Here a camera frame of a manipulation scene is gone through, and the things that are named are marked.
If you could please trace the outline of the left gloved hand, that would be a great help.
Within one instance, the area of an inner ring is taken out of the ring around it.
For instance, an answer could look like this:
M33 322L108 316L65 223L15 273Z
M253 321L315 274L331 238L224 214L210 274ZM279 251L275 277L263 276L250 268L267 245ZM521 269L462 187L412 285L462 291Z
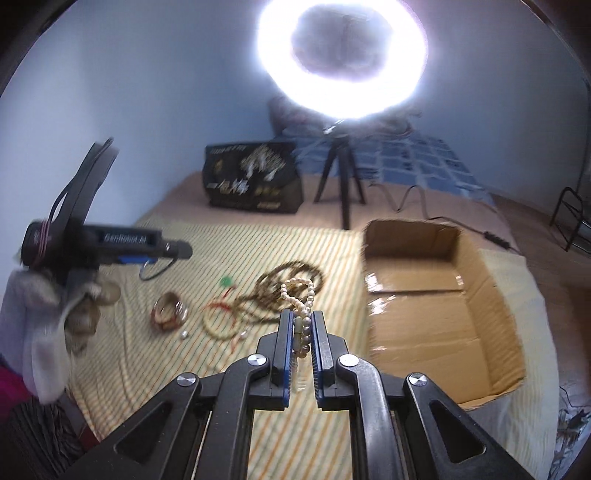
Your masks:
M103 307L121 297L117 283L74 270L66 287L31 269L13 271L1 305L1 359L42 404L59 399L74 358L95 335Z

